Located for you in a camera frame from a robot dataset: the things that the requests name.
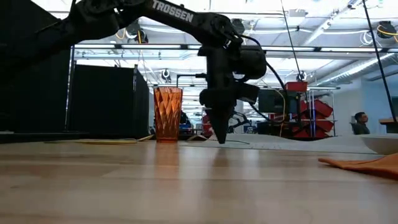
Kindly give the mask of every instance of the person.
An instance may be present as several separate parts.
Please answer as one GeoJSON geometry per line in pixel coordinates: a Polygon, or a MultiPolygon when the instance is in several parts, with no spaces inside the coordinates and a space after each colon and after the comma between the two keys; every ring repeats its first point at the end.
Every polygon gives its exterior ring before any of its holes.
{"type": "Polygon", "coordinates": [[[351,124],[353,126],[354,134],[370,134],[366,123],[368,122],[368,116],[365,112],[356,113],[354,116],[356,123],[351,124]]]}

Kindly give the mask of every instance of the orange cloth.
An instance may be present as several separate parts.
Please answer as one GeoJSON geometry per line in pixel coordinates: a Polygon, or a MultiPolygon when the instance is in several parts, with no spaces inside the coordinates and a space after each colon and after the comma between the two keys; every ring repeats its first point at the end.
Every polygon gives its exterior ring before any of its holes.
{"type": "Polygon", "coordinates": [[[398,153],[371,161],[336,161],[327,158],[319,158],[318,161],[340,169],[398,180],[398,153]]]}

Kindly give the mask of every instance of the computer monitor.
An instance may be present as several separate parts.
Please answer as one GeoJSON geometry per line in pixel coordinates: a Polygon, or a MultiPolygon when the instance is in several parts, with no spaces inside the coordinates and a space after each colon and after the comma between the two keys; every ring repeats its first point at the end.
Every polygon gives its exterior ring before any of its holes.
{"type": "MultiPolygon", "coordinates": [[[[283,113],[284,100],[279,90],[260,90],[259,91],[259,111],[261,113],[283,113]]],[[[288,91],[286,99],[286,112],[297,114],[300,106],[300,97],[296,91],[288,91]]]]}

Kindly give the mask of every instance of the ceiling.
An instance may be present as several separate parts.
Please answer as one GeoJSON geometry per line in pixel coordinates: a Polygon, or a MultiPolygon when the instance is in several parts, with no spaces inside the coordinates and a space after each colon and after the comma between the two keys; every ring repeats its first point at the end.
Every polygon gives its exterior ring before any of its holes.
{"type": "MultiPolygon", "coordinates": [[[[288,12],[287,25],[292,43],[296,47],[373,47],[371,38],[366,35],[368,22],[361,4],[362,0],[352,0],[355,9],[348,9],[349,0],[283,0],[285,12],[288,12]]],[[[65,18],[72,0],[33,0],[36,4],[54,16],[65,18]]],[[[245,34],[257,39],[263,46],[290,46],[280,0],[171,0],[175,4],[184,4],[187,9],[196,12],[218,12],[228,17],[240,18],[245,26],[245,34]]],[[[367,0],[369,16],[373,29],[379,21],[392,21],[398,26],[395,10],[396,0],[367,0]]],[[[200,44],[190,34],[163,25],[152,19],[142,17],[140,26],[148,36],[150,44],[200,44]]],[[[126,44],[128,37],[124,30],[118,37],[112,35],[101,40],[87,40],[84,44],[126,44]]],[[[379,47],[398,47],[394,38],[381,39],[376,36],[379,47]]],[[[138,64],[139,70],[149,83],[161,84],[162,71],[170,72],[172,83],[177,74],[195,74],[206,72],[206,60],[197,57],[197,50],[76,50],[76,57],[84,55],[89,60],[78,60],[80,64],[99,66],[133,67],[138,64]]],[[[347,66],[356,60],[374,58],[368,53],[297,53],[300,70],[307,74],[310,82],[321,79],[333,71],[347,66]]],[[[295,81],[298,72],[297,64],[291,52],[268,52],[267,61],[277,70],[284,82],[295,81]]],[[[179,83],[205,84],[203,79],[181,77],[179,83]]],[[[256,85],[275,85],[277,80],[271,73],[266,73],[260,80],[250,80],[256,85]]],[[[198,96],[202,88],[185,88],[184,95],[198,96]]],[[[186,106],[198,105],[197,101],[186,103],[186,106]]]]}

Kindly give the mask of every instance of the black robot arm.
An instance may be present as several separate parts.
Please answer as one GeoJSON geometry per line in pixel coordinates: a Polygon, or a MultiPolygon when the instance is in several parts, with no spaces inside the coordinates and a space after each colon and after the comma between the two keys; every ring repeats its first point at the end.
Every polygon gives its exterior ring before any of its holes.
{"type": "Polygon", "coordinates": [[[38,62],[83,40],[102,39],[127,27],[141,16],[185,31],[202,43],[199,56],[207,57],[208,88],[200,103],[208,108],[220,143],[225,142],[228,120],[236,100],[256,101],[258,88],[237,82],[260,78],[266,72],[266,58],[260,46],[241,46],[242,38],[230,20],[215,13],[196,13],[164,0],[82,0],[64,20],[35,34],[0,48],[2,82],[12,79],[12,71],[38,62]]]}
{"type": "Polygon", "coordinates": [[[203,45],[229,46],[238,53],[242,42],[219,14],[195,13],[163,0],[82,0],[66,19],[0,48],[0,69],[23,68],[83,40],[111,36],[141,16],[185,31],[203,45]]]}

